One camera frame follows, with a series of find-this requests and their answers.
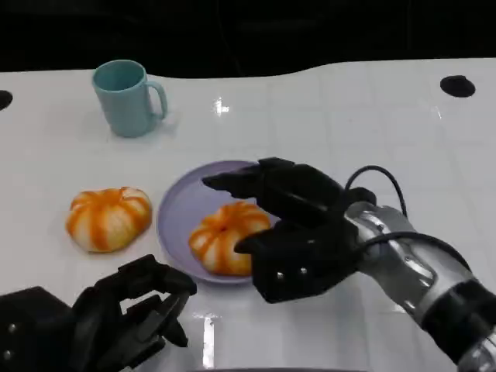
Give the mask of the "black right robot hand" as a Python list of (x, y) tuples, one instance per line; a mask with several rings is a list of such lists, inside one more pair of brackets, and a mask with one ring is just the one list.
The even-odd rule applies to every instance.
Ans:
[(204, 177), (202, 183), (237, 199), (252, 198), (280, 219), (281, 227), (238, 243), (238, 253), (255, 255), (291, 243), (318, 244), (331, 257), (354, 250), (357, 229), (344, 219), (344, 188), (314, 167), (271, 157)]

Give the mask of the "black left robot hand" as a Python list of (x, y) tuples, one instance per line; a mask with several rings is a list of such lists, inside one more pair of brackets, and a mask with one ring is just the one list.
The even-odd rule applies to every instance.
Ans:
[(72, 371), (135, 368), (167, 343), (186, 347), (178, 321), (196, 283), (185, 273), (149, 254), (86, 288), (72, 308)]

